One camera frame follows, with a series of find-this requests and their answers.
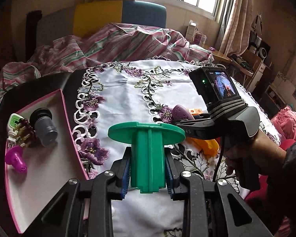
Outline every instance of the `striped blanket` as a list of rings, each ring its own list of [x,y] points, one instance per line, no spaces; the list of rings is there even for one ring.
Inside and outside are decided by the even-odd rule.
[[[181,33],[172,29],[111,23],[86,39],[66,36],[55,40],[53,47],[38,47],[26,63],[6,64],[0,72],[0,102],[13,87],[44,75],[154,56],[171,61],[213,61],[211,52],[190,45]]]

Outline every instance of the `green plastic spool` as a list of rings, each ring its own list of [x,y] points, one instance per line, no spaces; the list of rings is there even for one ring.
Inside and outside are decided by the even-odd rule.
[[[166,187],[164,146],[184,141],[183,129],[166,124],[126,122],[111,126],[108,136],[132,145],[131,186],[141,193]]]

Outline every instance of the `pink clothing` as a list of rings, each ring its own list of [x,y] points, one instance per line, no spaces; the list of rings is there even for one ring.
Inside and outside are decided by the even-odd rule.
[[[296,141],[296,112],[289,108],[282,109],[271,119],[277,131],[282,135],[282,141],[293,139]]]

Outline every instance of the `black lid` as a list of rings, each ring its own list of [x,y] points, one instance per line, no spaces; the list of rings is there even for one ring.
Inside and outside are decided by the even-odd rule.
[[[51,114],[51,111],[49,109],[38,108],[34,110],[30,116],[30,125],[34,128],[36,121],[42,117],[50,117],[51,119],[53,119],[53,115]]]

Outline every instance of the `pink tray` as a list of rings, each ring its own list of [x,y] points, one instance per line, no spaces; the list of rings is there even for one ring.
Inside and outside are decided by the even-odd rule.
[[[19,110],[24,118],[40,107],[48,108],[58,137],[53,147],[38,146],[24,149],[26,175],[5,166],[5,185],[11,215],[19,233],[23,233],[51,198],[71,178],[81,181],[88,176],[76,151],[62,91],[56,90]]]

